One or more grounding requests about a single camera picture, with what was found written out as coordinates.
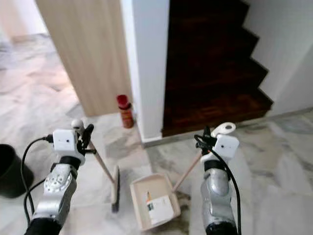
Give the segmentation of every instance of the broom handle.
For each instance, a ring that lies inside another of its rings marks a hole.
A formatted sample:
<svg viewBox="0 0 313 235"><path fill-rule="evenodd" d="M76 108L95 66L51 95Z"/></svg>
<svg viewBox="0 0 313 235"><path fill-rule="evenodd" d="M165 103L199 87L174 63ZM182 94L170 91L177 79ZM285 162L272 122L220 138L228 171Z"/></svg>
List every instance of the broom handle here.
<svg viewBox="0 0 313 235"><path fill-rule="evenodd" d="M187 177L187 175L191 172L191 170L195 167L195 165L197 164L197 162L200 160L200 158L202 157L202 153L200 152L193 160L192 164L190 165L190 167L188 168L188 170L181 176L181 178L177 181L177 183L175 184L175 186L172 189L172 192L175 192L177 190L177 188L181 185L181 183L184 181L184 179Z"/></svg>
<svg viewBox="0 0 313 235"><path fill-rule="evenodd" d="M89 142L89 147L91 149L96 149L95 146L93 145L92 141ZM100 157L98 151L95 153L95 158L98 161L98 163L100 164L100 166L102 167L102 169L104 170L104 172L106 173L106 175L108 176L108 178L110 179L110 181L112 182L112 184L114 184L114 179L111 176L109 170L107 169L107 166L104 164L102 158Z"/></svg>

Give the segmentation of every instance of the dustpan handle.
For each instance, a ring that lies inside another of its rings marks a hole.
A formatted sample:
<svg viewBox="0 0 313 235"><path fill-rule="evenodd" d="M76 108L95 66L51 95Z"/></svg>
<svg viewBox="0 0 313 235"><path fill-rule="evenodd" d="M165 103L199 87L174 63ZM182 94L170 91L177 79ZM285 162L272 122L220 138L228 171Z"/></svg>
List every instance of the dustpan handle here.
<svg viewBox="0 0 313 235"><path fill-rule="evenodd" d="M188 170L180 177L180 179L177 181L177 183L175 184L175 186L172 189L172 192L175 192L177 190L177 188L181 185L181 183L184 181L184 179L187 177L187 175L191 172L191 170L195 167L195 165L197 164L197 162L200 160L200 158L202 157L202 153L200 152L193 160L192 164L190 165L190 167L188 168Z"/></svg>

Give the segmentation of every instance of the dark wooden steps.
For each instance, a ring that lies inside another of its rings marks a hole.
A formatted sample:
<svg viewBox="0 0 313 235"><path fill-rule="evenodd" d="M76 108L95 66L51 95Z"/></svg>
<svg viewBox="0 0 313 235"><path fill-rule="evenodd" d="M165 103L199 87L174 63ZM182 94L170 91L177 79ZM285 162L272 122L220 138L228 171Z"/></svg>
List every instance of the dark wooden steps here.
<svg viewBox="0 0 313 235"><path fill-rule="evenodd" d="M193 65L193 60L179 61L180 69L167 71L166 91L201 89L223 90L240 87L258 87L268 70L252 59L208 63L205 70Z"/></svg>
<svg viewBox="0 0 313 235"><path fill-rule="evenodd" d="M188 37L188 33L186 33L185 38L183 33L177 35L180 36L169 38L168 61L170 63L175 63L180 58L204 59L204 61L227 60L236 57L247 58L259 40L254 34L241 27L228 31L208 32L207 35L193 34L192 37Z"/></svg>
<svg viewBox="0 0 313 235"><path fill-rule="evenodd" d="M205 94L186 94L181 99L165 102L163 136L214 127L222 122L239 122L258 118L268 111L272 102L259 90L223 93L207 90Z"/></svg>
<svg viewBox="0 0 313 235"><path fill-rule="evenodd" d="M265 115L268 70L250 56L259 37L242 28L240 0L171 0L163 136Z"/></svg>

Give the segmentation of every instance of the red bottle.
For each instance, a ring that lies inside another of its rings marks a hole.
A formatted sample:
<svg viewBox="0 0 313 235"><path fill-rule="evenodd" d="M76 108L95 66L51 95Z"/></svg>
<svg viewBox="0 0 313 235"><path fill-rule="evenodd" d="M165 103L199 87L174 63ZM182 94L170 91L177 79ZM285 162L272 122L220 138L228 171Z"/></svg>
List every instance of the red bottle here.
<svg viewBox="0 0 313 235"><path fill-rule="evenodd" d="M132 128L134 125L132 104L128 102L127 96L124 94L118 95L116 99L121 112L123 126L125 128Z"/></svg>

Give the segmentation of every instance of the white wall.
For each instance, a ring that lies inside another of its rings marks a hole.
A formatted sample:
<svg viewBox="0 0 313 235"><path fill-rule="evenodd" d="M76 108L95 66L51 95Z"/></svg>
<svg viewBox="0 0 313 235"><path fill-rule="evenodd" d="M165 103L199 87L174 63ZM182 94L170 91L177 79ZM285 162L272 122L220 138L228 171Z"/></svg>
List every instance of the white wall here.
<svg viewBox="0 0 313 235"><path fill-rule="evenodd" d="M244 27L260 36L252 57L269 69L269 74L260 88L273 101L278 101L282 99L287 84L291 79L295 79L295 72L312 46L313 1L247 2L250 3L250 9ZM278 114L279 110L282 111L284 108L274 105L271 114Z"/></svg>
<svg viewBox="0 0 313 235"><path fill-rule="evenodd" d="M272 115L313 107L313 46L283 88Z"/></svg>
<svg viewBox="0 0 313 235"><path fill-rule="evenodd" d="M8 38L47 33L35 0L0 0L0 25Z"/></svg>
<svg viewBox="0 0 313 235"><path fill-rule="evenodd" d="M169 0L121 0L137 122L143 142L161 139Z"/></svg>

